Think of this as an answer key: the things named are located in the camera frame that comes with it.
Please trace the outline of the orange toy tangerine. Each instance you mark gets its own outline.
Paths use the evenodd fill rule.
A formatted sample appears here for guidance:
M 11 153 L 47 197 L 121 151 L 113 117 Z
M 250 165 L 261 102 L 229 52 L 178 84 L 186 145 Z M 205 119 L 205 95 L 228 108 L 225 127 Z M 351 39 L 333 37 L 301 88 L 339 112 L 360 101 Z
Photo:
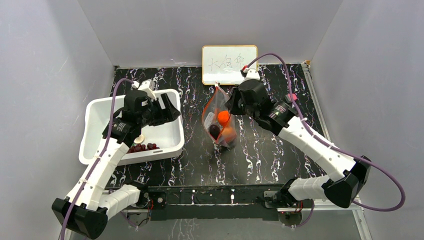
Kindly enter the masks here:
M 231 119 L 231 115 L 227 110 L 220 111 L 217 114 L 217 121 L 222 127 L 226 127 Z

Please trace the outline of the clear zip top bag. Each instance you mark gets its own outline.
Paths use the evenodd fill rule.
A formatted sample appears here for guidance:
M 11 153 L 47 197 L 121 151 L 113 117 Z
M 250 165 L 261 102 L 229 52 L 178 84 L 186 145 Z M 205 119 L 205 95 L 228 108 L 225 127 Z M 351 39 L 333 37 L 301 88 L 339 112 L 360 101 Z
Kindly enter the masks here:
M 230 121 L 229 124 L 226 127 L 232 127 L 235 129 L 236 131 L 236 139 L 233 140 L 230 143 L 225 143 L 222 140 L 221 137 L 221 132 L 224 128 L 226 127 L 222 127 L 217 120 L 217 115 L 220 111 L 228 111 L 228 109 L 226 108 L 225 104 L 226 102 L 229 100 L 229 95 L 220 87 L 220 85 L 218 83 L 216 83 L 214 85 L 215 87 L 215 91 L 213 96 L 211 97 L 211 99 L 209 100 L 209 102 L 206 104 L 205 108 L 203 109 L 202 112 L 202 116 L 201 116 L 201 122 L 202 122 L 202 126 L 203 129 L 206 131 L 206 133 L 208 134 L 208 136 L 211 138 L 211 140 L 214 142 L 214 144 L 220 146 L 220 147 L 224 147 L 224 148 L 228 148 L 228 149 L 232 149 L 235 147 L 236 145 L 236 141 L 238 138 L 238 134 L 236 131 L 236 127 L 235 127 L 235 117 L 234 115 L 230 114 Z M 217 140 L 213 139 L 209 133 L 209 127 L 210 125 L 217 125 L 220 127 L 220 134 Z

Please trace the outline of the orange toy fruit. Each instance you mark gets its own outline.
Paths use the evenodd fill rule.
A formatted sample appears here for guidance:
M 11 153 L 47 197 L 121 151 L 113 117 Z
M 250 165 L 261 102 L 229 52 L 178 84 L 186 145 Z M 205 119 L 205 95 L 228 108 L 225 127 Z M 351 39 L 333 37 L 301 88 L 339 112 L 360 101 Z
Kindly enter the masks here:
M 225 143 L 229 144 L 237 138 L 237 133 L 233 127 L 227 126 L 222 130 L 220 136 Z

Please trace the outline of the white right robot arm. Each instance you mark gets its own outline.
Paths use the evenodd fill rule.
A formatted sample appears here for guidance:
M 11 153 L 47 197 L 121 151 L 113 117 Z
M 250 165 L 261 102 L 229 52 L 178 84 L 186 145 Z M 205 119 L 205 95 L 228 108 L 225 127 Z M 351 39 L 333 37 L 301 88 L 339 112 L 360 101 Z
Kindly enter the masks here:
M 286 206 L 295 207 L 302 200 L 321 199 L 348 208 L 365 185 L 370 166 L 331 149 L 328 142 L 319 142 L 319 133 L 307 131 L 294 104 L 286 99 L 272 101 L 261 81 L 248 79 L 235 86 L 225 106 L 232 115 L 251 117 L 261 128 L 291 143 L 324 170 L 324 176 L 290 179 L 276 194 L 274 203 L 282 200 Z

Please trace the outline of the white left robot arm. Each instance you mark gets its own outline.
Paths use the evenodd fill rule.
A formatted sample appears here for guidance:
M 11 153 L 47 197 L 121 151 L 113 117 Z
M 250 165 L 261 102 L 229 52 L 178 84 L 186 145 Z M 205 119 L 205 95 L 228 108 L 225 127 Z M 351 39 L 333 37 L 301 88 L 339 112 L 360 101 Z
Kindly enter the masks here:
M 178 157 L 184 145 L 179 93 L 131 90 L 91 101 L 86 107 L 79 160 L 86 170 L 64 198 L 52 203 L 63 230 L 97 239 L 125 208 L 152 200 L 147 186 L 131 181 L 105 194 L 116 167 Z

